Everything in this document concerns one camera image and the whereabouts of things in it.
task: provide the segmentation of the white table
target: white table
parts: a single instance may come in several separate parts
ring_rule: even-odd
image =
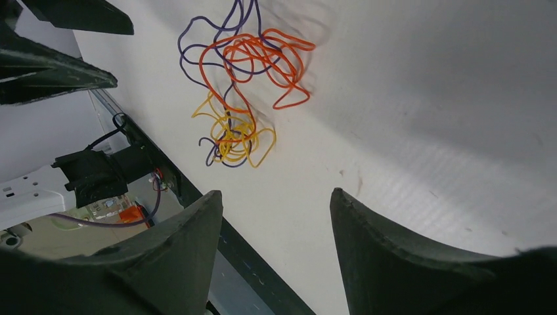
[[[190,116],[206,91],[182,74],[176,42],[190,18],[219,23],[232,0],[111,2],[135,35],[76,31],[84,59],[119,79],[110,93],[201,192],[223,191],[227,220],[317,314],[347,314],[335,186],[464,249],[556,243],[555,3],[261,0],[265,27],[318,44],[305,78],[315,91],[269,111],[278,142],[259,169],[228,169],[204,166],[211,122]],[[187,42],[213,35],[197,25]]]

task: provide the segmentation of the yellow string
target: yellow string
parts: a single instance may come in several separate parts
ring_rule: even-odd
[[[217,144],[221,157],[213,156],[213,161],[218,163],[238,163],[244,158],[247,158],[248,163],[254,169],[258,168],[277,143],[277,133],[272,128],[263,128],[254,132],[256,125],[251,119],[246,121],[240,117],[233,116],[229,110],[225,110],[224,113],[221,114],[215,109],[215,106],[211,101],[213,97],[213,93],[209,92],[207,94],[207,99],[205,99],[205,101],[203,101],[203,103],[201,103],[201,105],[199,105],[199,107],[197,107],[195,112],[192,114],[192,118],[198,116],[208,116],[215,120],[215,123],[211,126],[210,137]],[[202,112],[202,109],[207,104],[209,104],[212,113]],[[229,125],[229,120],[233,122],[232,127]],[[255,163],[252,159],[252,154],[254,154],[254,152],[259,148],[259,143],[261,142],[259,136],[262,133],[271,133],[273,141],[263,154],[263,157]]]

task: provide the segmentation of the tabletop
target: tabletop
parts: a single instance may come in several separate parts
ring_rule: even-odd
[[[316,44],[302,80],[311,99],[272,110],[280,91],[245,87],[277,143],[257,169],[231,169],[205,166],[211,147],[198,141],[213,121],[190,117],[207,90],[180,69],[177,39],[198,15],[220,25],[234,1],[110,2],[135,35],[75,31],[84,60],[118,78],[110,94],[202,193],[222,190],[226,219],[317,314],[348,313],[337,186],[459,248],[509,255],[557,241],[555,3],[259,0],[263,29]],[[183,45],[214,35],[200,22]]]

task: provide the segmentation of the white wall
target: white wall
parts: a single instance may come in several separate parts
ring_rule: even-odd
[[[28,9],[22,12],[16,32],[71,56],[81,56],[71,30],[41,22]],[[0,182],[82,150],[101,135],[86,91],[22,106],[0,106]]]

